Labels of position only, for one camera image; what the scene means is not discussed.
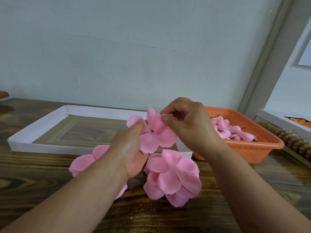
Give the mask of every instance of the wooden object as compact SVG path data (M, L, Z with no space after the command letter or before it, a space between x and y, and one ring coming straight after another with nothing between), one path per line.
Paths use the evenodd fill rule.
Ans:
M0 99L6 98L6 97L8 97L8 96L9 96L9 94L8 94L7 92L0 91Z
M6 139L65 105L51 101L9 99L0 102L0 229L48 198L72 179L72 155L11 152ZM184 207L165 198L151 200L141 172L128 182L95 232L240 232L205 161L200 169L202 192ZM283 198L311 219L311 170L284 151L271 151L252 165Z

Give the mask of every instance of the perforated basket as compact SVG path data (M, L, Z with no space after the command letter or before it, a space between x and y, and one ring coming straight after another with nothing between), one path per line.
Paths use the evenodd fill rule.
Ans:
M224 140L247 163L259 163L272 149L282 149L284 147L284 143L280 138L235 110L208 106L205 106L205 108L212 118L222 116L224 119L228 119L231 125L246 127L246 129L243 129L244 132L256 136L257 142ZM193 156L199 160L204 160L195 152Z

